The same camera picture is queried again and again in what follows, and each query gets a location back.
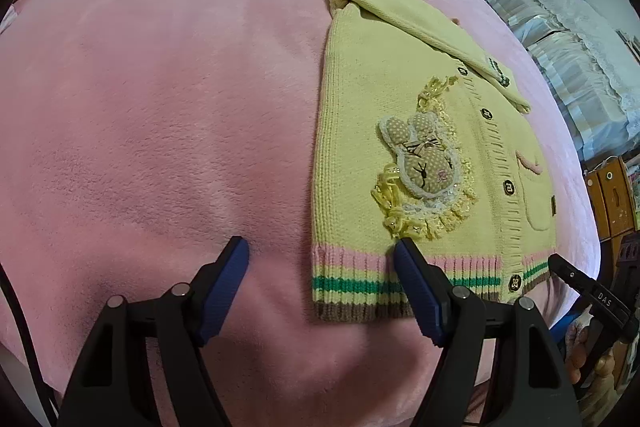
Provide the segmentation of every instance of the sweater pocket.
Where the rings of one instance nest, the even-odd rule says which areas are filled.
[[[522,186],[527,221],[533,230],[543,232],[551,226],[551,181],[546,172],[542,152],[516,151],[518,175]]]

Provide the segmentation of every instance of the yellow ruffle trim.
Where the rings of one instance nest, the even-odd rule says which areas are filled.
[[[378,175],[378,182],[371,191],[371,195],[378,202],[385,213],[383,224],[389,229],[395,238],[411,237],[412,239],[427,238],[438,239],[445,232],[450,232],[462,223],[471,213],[471,205],[477,197],[473,189],[475,183],[473,165],[462,154],[460,142],[456,133],[456,127],[452,118],[447,114],[445,104],[438,97],[444,90],[449,89],[457,77],[448,77],[441,81],[434,76],[424,90],[418,96],[418,112],[433,112],[440,119],[447,131],[449,142],[455,147],[462,166],[460,184],[456,187],[457,195],[449,202],[443,202],[438,208],[425,206],[421,216],[408,212],[405,205],[419,205],[420,200],[407,194],[403,190],[400,180],[400,169],[395,163],[385,166],[383,172]]]

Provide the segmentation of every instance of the pink plush bedspread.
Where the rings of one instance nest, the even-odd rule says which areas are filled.
[[[556,188],[558,249],[595,275],[577,155],[533,61],[484,1],[426,1],[514,71]],[[0,260],[46,379],[65,388],[109,296],[159,296],[240,234],[250,268],[204,349],[233,425],[411,417],[439,356],[415,321],[325,324],[311,306],[326,0],[20,0],[17,10],[0,36]],[[549,322],[574,300],[554,282],[533,293]],[[4,302],[0,342],[21,356]]]

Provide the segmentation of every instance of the blue gripper pad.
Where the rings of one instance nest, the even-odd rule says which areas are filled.
[[[424,279],[409,249],[402,241],[396,243],[394,267],[402,288],[414,310],[420,331],[433,344],[444,347],[446,333],[442,323],[442,309],[431,287]]]
[[[238,287],[244,278],[249,266],[249,244],[245,239],[240,239],[226,259],[225,265],[220,271],[218,279],[214,282],[209,295],[204,301],[202,310],[202,325],[197,333],[197,339],[204,346],[211,337],[220,333],[226,314],[231,308]]]

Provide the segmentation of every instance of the knitted sweater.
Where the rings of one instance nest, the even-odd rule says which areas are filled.
[[[548,277],[552,185],[507,67],[422,0],[330,0],[313,180],[319,317],[412,314],[390,253],[508,302]]]

